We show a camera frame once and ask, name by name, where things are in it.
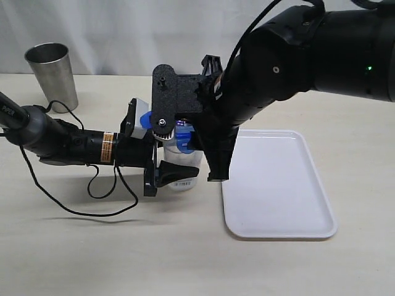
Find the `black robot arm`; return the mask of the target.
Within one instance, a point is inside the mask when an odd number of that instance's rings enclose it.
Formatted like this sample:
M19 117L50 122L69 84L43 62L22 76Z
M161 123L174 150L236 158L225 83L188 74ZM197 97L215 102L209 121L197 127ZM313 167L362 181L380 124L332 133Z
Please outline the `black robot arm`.
M144 170L144 195L157 194L154 138L140 123L147 103L133 98L118 133L96 131L48 115L39 105L19 106L1 94L1 128L6 139L55 165L117 165Z

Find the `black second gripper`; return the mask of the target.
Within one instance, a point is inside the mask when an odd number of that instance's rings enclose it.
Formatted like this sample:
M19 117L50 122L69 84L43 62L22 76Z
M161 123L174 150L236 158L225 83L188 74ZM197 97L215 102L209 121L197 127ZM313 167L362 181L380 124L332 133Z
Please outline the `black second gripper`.
M214 85L223 72L219 56L205 55L202 72L179 74L168 64L152 71L152 131L167 134L177 120L194 127L193 148L204 151L209 165L208 182L229 180L236 132L225 126L225 119L215 109Z

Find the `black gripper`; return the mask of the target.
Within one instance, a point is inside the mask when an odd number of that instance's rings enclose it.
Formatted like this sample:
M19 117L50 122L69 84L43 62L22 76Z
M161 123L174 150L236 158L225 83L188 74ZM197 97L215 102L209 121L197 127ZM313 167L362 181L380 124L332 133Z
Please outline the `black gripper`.
M155 196L157 194L154 164L156 142L152 135L152 128L147 129L142 139L131 136L135 125L135 110L136 98L132 98L128 103L127 113L120 124L115 163L120 167L142 168L144 170L143 195ZM182 179L195 178L198 174L199 168L195 166L177 165L163 160L159 165L159 187Z

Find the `black second robot arm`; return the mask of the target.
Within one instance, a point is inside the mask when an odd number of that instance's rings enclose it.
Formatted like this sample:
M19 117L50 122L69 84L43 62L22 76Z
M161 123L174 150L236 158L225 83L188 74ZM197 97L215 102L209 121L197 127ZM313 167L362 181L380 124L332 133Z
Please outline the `black second robot arm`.
M154 68L151 131L166 142L177 121L191 124L188 148L203 151L209 181L225 181L239 127L274 102L311 90L394 101L394 2L327 11L305 1L268 22L257 17L226 65L215 55L201 64L198 75Z

